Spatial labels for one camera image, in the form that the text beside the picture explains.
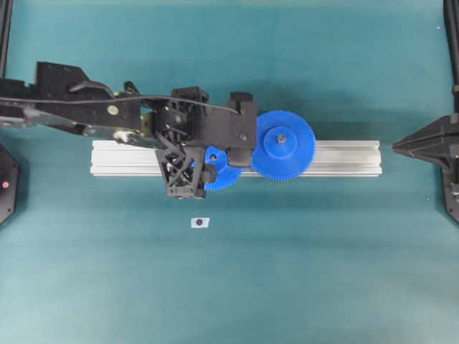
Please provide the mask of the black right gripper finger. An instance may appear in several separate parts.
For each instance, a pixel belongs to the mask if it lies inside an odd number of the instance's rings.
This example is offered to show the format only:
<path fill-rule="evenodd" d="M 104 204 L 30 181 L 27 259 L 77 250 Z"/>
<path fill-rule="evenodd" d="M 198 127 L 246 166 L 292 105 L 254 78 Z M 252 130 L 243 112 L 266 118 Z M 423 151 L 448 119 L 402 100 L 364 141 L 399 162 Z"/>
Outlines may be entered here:
<path fill-rule="evenodd" d="M 419 129 L 415 133 L 397 141 L 394 145 L 406 145 L 408 143 L 416 143 L 433 138 L 445 137 L 449 133 L 450 125 L 451 116 L 442 116 L 441 118 L 431 122 L 429 125 Z"/>
<path fill-rule="evenodd" d="M 401 148 L 395 145 L 392 146 L 392 150 L 396 154 L 407 156 L 408 158 L 426 161 L 428 163 L 435 164 L 447 171 L 450 171 L 452 169 L 451 157 L 446 156 L 445 154 L 429 153 L 423 149 L 421 149 L 420 152 L 418 152 L 407 148 Z"/>

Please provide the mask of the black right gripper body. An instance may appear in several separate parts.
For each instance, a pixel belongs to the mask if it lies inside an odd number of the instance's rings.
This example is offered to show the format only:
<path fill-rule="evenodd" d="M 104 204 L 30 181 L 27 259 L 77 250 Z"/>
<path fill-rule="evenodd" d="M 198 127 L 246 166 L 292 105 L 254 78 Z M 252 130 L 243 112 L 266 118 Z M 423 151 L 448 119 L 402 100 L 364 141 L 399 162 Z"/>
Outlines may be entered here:
<path fill-rule="evenodd" d="M 458 85 L 453 86 L 454 112 L 440 118 L 443 143 L 446 144 L 446 168 L 441 169 L 443 200 L 448 215 L 458 215 Z"/>

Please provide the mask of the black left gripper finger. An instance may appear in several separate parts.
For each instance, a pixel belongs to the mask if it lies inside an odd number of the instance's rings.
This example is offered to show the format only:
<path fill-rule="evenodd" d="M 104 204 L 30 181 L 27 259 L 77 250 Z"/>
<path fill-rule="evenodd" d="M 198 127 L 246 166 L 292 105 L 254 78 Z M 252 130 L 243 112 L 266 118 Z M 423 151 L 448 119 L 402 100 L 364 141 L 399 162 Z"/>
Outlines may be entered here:
<path fill-rule="evenodd" d="M 206 149 L 200 147 L 166 148 L 156 158 L 168 196 L 205 198 L 205 185 L 214 183 L 217 169 L 205 162 Z"/>
<path fill-rule="evenodd" d="M 230 115 L 229 143 L 227 157 L 230 166 L 249 168 L 252 165 L 252 153 L 256 146 L 257 136 L 257 103 L 248 92 L 232 92 L 230 108 L 236 114 Z"/>

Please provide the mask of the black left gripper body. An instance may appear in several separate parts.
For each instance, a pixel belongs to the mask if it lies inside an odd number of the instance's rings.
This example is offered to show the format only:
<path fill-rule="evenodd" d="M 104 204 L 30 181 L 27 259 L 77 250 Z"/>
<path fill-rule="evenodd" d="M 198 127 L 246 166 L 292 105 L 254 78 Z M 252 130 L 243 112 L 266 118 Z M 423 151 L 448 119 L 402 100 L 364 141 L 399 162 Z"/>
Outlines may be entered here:
<path fill-rule="evenodd" d="M 223 105 L 209 103 L 209 94 L 199 87 L 173 90 L 170 96 L 143 98 L 148 116 L 143 121 L 143 146 L 169 146 L 227 150 L 235 147 L 235 94 Z"/>

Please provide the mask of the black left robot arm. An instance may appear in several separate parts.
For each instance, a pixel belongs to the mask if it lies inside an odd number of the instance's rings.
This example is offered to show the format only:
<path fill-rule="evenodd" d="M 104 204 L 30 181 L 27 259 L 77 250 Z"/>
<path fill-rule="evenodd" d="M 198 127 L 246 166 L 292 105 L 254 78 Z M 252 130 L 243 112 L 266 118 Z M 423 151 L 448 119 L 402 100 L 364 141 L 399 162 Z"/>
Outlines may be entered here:
<path fill-rule="evenodd" d="M 233 92 L 213 105 L 199 87 L 170 95 L 143 95 L 127 81 L 122 92 L 91 80 L 82 69 L 38 62 L 35 81 L 1 79 L 1 125 L 43 125 L 78 136 L 152 148 L 168 195 L 206 196 L 217 178 L 206 162 L 208 148 L 224 151 L 227 164 L 247 168 L 256 146 L 257 104 L 252 95 Z"/>

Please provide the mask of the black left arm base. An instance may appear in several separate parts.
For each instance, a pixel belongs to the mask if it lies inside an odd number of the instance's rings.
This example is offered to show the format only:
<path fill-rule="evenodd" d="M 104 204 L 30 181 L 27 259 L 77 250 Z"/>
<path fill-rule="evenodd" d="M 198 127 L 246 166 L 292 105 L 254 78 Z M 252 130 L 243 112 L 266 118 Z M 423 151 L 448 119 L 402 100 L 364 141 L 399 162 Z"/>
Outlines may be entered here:
<path fill-rule="evenodd" d="M 3 224 L 15 212 L 19 164 L 3 145 L 0 154 L 0 221 Z"/>

